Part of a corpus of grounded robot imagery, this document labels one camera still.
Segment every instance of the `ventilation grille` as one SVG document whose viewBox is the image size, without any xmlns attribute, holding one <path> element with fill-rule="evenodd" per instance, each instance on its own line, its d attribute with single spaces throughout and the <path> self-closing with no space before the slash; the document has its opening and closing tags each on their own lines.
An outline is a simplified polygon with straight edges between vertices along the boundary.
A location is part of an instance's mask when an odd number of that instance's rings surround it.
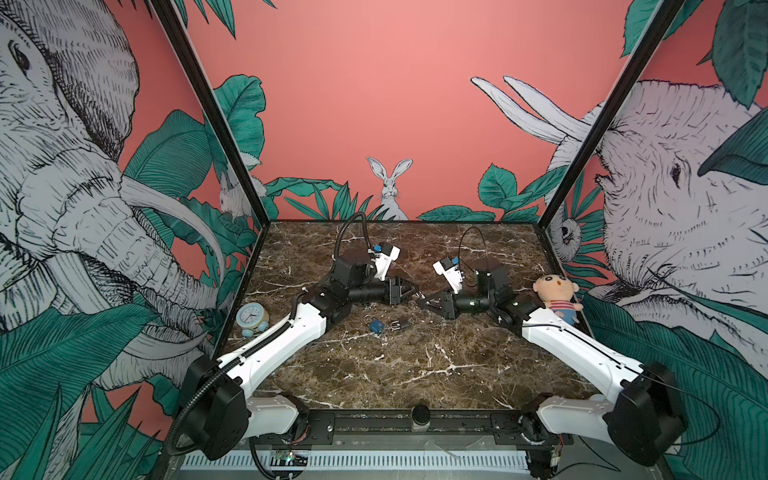
<svg viewBox="0 0 768 480">
<path fill-rule="evenodd" d="M 386 450 L 313 450 L 306 470 L 482 470 L 486 472 L 525 473 L 525 452 L 424 452 Z M 304 470 L 305 467 L 277 466 L 272 452 L 259 450 L 263 465 L 280 471 Z M 235 450 L 211 462 L 197 451 L 186 456 L 183 470 L 256 470 L 248 450 Z"/>
</svg>

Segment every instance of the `brown marble surface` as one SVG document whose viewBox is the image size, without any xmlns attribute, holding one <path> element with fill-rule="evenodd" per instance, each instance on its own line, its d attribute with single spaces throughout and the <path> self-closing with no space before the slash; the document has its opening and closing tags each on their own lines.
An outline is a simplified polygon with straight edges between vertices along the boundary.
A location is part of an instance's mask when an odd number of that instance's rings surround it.
<svg viewBox="0 0 768 480">
<path fill-rule="evenodd" d="M 244 302 L 264 305 L 271 323 L 283 318 L 290 311 L 291 297 L 328 272 L 340 226 L 273 223 Z M 373 223 L 369 235 L 372 243 L 389 241 L 401 248 L 390 275 L 404 276 L 429 294 L 448 286 L 432 264 L 456 255 L 466 227 Z M 513 288 L 529 289 L 536 278 L 550 271 L 529 225 L 495 224 L 481 229 L 488 255 L 505 265 Z M 359 225 L 348 230 L 342 252 L 350 243 L 365 245 Z M 479 235 L 468 233 L 462 263 L 482 255 Z M 411 326 L 400 331 L 385 328 L 374 335 L 368 328 L 372 317 L 387 326 L 393 320 L 408 319 Z M 224 351 L 246 341 L 235 324 Z M 278 368 L 256 395 L 283 391 L 315 409 L 409 409 L 419 402 L 434 409 L 519 408 L 540 392 L 576 399 L 597 392 L 549 352 L 492 326 L 486 315 L 461 315 L 447 321 L 421 311 L 413 300 L 399 306 L 354 306 L 346 320 Z"/>
</svg>

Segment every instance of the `stuffed doll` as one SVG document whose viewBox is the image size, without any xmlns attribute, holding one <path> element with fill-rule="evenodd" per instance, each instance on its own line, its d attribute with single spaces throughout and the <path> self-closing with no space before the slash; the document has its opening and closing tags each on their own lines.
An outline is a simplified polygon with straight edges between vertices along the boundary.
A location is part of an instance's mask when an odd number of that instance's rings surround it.
<svg viewBox="0 0 768 480">
<path fill-rule="evenodd" d="M 584 306 L 573 303 L 574 293 L 578 291 L 578 285 L 569 279 L 559 275 L 544 275 L 533 284 L 533 291 L 555 315 L 568 324 L 578 322 L 576 312 L 581 312 Z"/>
</svg>

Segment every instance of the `light blue alarm clock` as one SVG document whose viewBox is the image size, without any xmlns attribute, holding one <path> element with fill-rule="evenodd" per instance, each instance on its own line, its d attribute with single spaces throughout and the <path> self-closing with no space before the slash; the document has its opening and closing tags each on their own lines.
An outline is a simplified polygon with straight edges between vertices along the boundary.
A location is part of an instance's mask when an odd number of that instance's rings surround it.
<svg viewBox="0 0 768 480">
<path fill-rule="evenodd" d="M 246 303 L 237 310 L 237 325 L 243 329 L 244 337 L 254 336 L 269 328 L 270 314 L 261 303 Z"/>
</svg>

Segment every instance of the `clock face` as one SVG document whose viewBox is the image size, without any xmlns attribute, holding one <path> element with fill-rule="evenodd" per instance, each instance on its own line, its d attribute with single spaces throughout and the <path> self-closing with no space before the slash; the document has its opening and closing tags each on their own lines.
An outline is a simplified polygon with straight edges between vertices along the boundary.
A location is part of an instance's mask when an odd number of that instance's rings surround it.
<svg viewBox="0 0 768 480">
<path fill-rule="evenodd" d="M 240 325 L 253 325 L 264 316 L 264 308 L 259 303 L 247 303 L 237 310 L 237 322 Z"/>
</svg>

